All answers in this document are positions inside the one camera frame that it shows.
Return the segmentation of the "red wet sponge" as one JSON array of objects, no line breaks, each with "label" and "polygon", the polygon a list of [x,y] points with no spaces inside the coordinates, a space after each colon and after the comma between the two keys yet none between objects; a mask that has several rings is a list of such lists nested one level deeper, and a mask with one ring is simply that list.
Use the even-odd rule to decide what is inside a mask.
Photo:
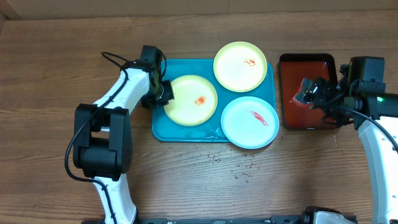
[{"label": "red wet sponge", "polygon": [[290,102],[294,103],[295,105],[297,105],[301,108],[309,109],[311,107],[311,104],[309,102],[305,101],[303,98],[305,95],[305,89],[308,88],[311,83],[312,83],[311,80],[304,78],[298,88],[298,91],[293,96],[293,98],[291,99]]}]

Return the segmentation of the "yellow plate with ketchup spot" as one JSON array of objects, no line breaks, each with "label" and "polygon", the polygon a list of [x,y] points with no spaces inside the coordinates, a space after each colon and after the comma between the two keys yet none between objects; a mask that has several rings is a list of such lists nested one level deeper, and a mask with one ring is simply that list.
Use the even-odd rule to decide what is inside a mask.
[{"label": "yellow plate with ketchup spot", "polygon": [[166,115],[182,126],[198,126],[214,114],[218,95],[206,78],[184,75],[171,82],[174,99],[164,106]]}]

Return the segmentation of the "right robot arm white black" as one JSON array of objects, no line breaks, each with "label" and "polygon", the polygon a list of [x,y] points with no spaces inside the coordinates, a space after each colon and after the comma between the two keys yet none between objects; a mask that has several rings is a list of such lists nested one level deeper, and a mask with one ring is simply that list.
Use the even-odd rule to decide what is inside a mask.
[{"label": "right robot arm white black", "polygon": [[371,221],[397,223],[397,95],[386,93],[384,83],[355,80],[341,87],[322,78],[305,78],[293,101],[321,109],[325,123],[353,124],[368,160]]}]

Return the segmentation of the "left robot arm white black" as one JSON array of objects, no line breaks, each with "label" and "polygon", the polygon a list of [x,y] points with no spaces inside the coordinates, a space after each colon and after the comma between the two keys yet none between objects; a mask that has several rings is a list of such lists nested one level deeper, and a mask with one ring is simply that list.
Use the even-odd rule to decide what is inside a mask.
[{"label": "left robot arm white black", "polygon": [[137,222],[126,175],[132,163],[130,115],[138,103],[154,110],[172,99],[170,81],[163,79],[166,68],[162,59],[127,61],[104,96],[75,110],[64,166],[71,178],[95,186],[103,223]]}]

